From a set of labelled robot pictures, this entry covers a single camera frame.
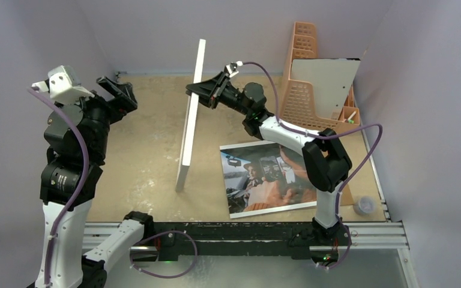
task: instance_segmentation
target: wooden table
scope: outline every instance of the wooden table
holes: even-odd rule
[[[192,76],[121,76],[120,81],[133,84],[139,108],[110,128],[106,164],[88,221],[120,222],[132,210],[147,212],[155,221],[310,221],[315,208],[229,218],[219,147],[257,139],[244,131],[243,115],[224,105],[215,110],[199,107],[185,189],[175,192],[188,101],[185,85],[192,80]],[[279,86],[280,77],[274,80]],[[274,111],[267,78],[237,76],[233,80],[240,88],[249,82],[264,86],[267,108]],[[356,167],[367,152],[362,135],[345,136],[342,142]],[[344,221],[385,221],[370,163],[349,187],[354,199],[371,196],[379,208],[363,217],[351,206],[343,206]]]

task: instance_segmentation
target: desk organizer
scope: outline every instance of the desk organizer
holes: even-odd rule
[[[291,79],[294,59],[317,58],[316,29],[312,23],[295,22],[291,43],[287,52],[282,78],[280,117],[285,121],[311,130],[331,128],[342,133],[360,125],[360,110],[354,104],[354,90],[351,86],[338,120],[320,118],[315,114],[313,87],[309,82]],[[353,124],[346,120],[352,117]]]

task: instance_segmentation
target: gray floor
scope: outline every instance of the gray floor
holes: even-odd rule
[[[163,275],[182,272],[192,257],[178,262],[141,265]],[[311,261],[289,257],[199,257],[187,275],[171,280],[154,278],[130,269],[128,256],[111,271],[105,287],[407,287],[397,250],[351,250],[345,263],[330,272],[315,269]]]

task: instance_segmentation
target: white board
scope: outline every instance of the white board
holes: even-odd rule
[[[291,79],[311,83],[315,114],[336,120],[359,66],[359,59],[294,59]]]
[[[195,62],[195,72],[193,74],[193,83],[202,80],[202,66],[204,63],[204,52],[206,49],[206,40],[199,40],[199,50],[197,51],[197,60]],[[176,192],[184,188],[188,168],[190,168],[191,151],[193,149],[193,136],[195,134],[195,121],[197,120],[197,107],[199,106],[199,96],[192,93],[188,96],[188,105],[186,108],[186,117],[184,121],[183,137],[181,142],[181,155],[179,156],[178,176],[176,179]]]

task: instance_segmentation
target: white wall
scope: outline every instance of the white wall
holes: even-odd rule
[[[205,72],[256,61],[281,72],[295,21],[318,27],[320,56],[363,55],[391,0],[78,0],[119,71],[192,73],[206,39]]]
[[[26,92],[60,64],[88,88],[112,75],[75,0],[0,0],[0,287],[26,287],[41,263],[40,173],[49,109]]]
[[[421,286],[461,287],[461,1],[395,0],[356,88]]]

